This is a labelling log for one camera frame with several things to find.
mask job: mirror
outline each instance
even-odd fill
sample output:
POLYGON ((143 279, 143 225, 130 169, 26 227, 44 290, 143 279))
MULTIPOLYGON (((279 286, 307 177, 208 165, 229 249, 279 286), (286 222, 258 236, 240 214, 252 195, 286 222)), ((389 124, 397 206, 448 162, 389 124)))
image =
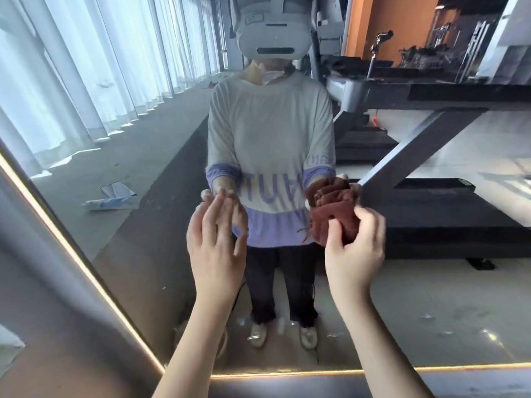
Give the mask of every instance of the mirror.
POLYGON ((3 153, 162 363, 189 219, 233 184, 248 266, 215 373, 360 368, 305 205, 336 173, 387 217, 372 298, 414 366, 529 361, 531 3, 270 1, 0 0, 3 153))

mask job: white vr headset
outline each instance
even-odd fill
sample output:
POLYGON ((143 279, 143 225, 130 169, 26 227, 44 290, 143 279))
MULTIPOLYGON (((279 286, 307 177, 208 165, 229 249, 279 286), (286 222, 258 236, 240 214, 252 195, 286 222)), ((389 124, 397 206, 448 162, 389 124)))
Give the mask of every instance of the white vr headset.
POLYGON ((251 60, 299 60, 308 53, 312 44, 312 14, 309 8, 308 13, 302 13, 304 5, 299 9, 301 12, 285 12, 285 0, 254 4, 245 0, 248 2, 245 5, 241 1, 230 0, 230 12, 236 42, 245 57, 251 60))

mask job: white sheer curtain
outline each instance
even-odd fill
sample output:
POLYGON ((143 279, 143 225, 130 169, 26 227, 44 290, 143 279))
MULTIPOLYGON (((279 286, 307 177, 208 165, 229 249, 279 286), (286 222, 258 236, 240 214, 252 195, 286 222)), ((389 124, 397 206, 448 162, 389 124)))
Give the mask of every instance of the white sheer curtain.
POLYGON ((0 0, 0 138, 32 176, 219 72, 210 0, 0 0))

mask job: sleeve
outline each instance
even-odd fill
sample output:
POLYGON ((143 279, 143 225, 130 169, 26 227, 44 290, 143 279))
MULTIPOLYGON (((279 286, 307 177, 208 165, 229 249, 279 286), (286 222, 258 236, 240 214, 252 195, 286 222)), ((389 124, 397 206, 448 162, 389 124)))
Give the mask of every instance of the sleeve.
POLYGON ((334 117, 330 97, 323 86, 319 87, 314 106, 312 136, 303 167, 304 188, 315 176, 335 176, 334 117))
POLYGON ((226 88, 216 86, 210 100, 208 116, 208 164, 207 180, 209 187, 221 176, 230 177, 240 184, 242 172, 234 151, 233 132, 229 125, 229 109, 226 88))

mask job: purple sleeve cuff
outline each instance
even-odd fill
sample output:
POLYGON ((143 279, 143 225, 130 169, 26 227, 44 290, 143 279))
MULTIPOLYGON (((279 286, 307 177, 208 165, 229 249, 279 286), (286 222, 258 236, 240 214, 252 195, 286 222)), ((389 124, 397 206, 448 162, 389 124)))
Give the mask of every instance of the purple sleeve cuff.
POLYGON ((309 186, 310 181, 312 181, 315 176, 334 177, 335 169, 330 166, 316 166, 310 169, 305 169, 302 173, 302 184, 304 189, 309 186))
POLYGON ((239 167, 228 163, 215 163, 207 167, 207 180, 210 189, 212 189, 212 182, 221 176, 230 177, 238 186, 242 179, 242 171, 239 167))

